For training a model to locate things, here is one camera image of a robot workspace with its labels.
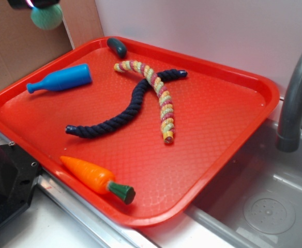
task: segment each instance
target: dark green object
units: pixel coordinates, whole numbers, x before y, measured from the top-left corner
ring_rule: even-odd
[[[127,54],[127,48],[126,46],[117,38],[109,38],[107,40],[107,45],[109,48],[111,48],[118,56],[119,58],[126,57]]]
[[[125,204],[131,204],[135,198],[136,192],[133,187],[128,185],[118,184],[116,182],[110,182],[108,185],[109,191],[118,196]]]

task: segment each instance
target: navy rope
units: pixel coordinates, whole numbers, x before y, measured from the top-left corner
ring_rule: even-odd
[[[185,70],[166,70],[158,72],[157,75],[161,78],[163,82],[168,82],[171,80],[176,80],[179,78],[185,78],[187,76]],[[149,87],[149,83],[146,79],[141,80],[137,86],[134,88],[131,94],[131,100],[128,107],[119,115],[104,121],[98,125],[94,126],[72,126],[68,125],[66,127],[66,133],[72,134],[81,138],[96,138],[104,134],[115,132],[117,129],[123,127],[128,122],[133,120],[135,116],[139,113],[145,92]]]

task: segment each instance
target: green ball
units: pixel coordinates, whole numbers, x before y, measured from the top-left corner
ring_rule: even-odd
[[[51,30],[63,21],[63,12],[59,4],[47,8],[33,8],[31,13],[33,23],[41,29]]]

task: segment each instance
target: blue bottle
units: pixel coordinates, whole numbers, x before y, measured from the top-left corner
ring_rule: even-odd
[[[92,78],[89,67],[87,64],[82,64],[52,72],[38,83],[27,84],[27,90],[29,93],[34,93],[34,91],[40,89],[60,91],[91,82]]]

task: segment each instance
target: brown cardboard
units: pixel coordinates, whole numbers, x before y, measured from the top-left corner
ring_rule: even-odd
[[[104,36],[95,0],[63,0],[60,5],[73,48]]]
[[[0,1],[0,90],[72,49],[63,24],[41,30],[30,14]]]

